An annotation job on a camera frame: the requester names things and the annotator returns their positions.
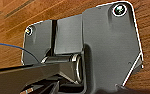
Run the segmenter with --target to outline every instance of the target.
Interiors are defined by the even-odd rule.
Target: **gray panel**
[[[34,54],[41,61],[51,48],[52,20],[30,25],[33,28],[31,36],[25,34],[24,48]],[[24,65],[38,63],[30,54],[23,52]]]
[[[57,21],[55,54],[81,52],[82,44],[82,17],[75,15]]]
[[[115,84],[123,84],[140,53],[131,5],[120,2],[127,7],[127,12],[116,17],[112,11],[117,4],[82,13],[87,94],[97,89],[116,91]]]

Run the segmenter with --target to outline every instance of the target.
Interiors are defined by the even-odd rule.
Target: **cable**
[[[31,56],[34,57],[34,59],[35,59],[38,63],[40,63],[39,60],[36,58],[36,56],[35,56],[34,54],[32,54],[31,52],[27,51],[26,49],[24,49],[24,48],[22,48],[22,47],[15,46],[15,45],[10,45],[10,44],[4,44],[4,43],[0,43],[0,45],[9,46],[9,47],[21,49],[21,50],[23,50],[23,51],[29,53]]]

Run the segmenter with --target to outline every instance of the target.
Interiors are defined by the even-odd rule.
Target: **screw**
[[[113,9],[113,14],[114,14],[115,16],[118,16],[118,17],[119,17],[119,16],[125,15],[126,11],[127,11],[126,6],[123,5],[123,4],[119,4],[119,5],[116,5],[116,6],[114,7],[114,9]]]
[[[32,35],[32,28],[31,28],[31,27],[27,27],[26,30],[25,30],[25,33],[26,33],[28,36],[31,36],[31,35]]]

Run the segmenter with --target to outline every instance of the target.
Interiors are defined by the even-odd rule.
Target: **wooden surface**
[[[35,22],[60,19],[116,0],[0,0],[0,42],[23,47],[25,28]],[[134,6],[144,53],[144,66],[127,82],[133,89],[150,90],[150,0],[129,0]],[[21,50],[0,46],[0,68],[20,66]]]

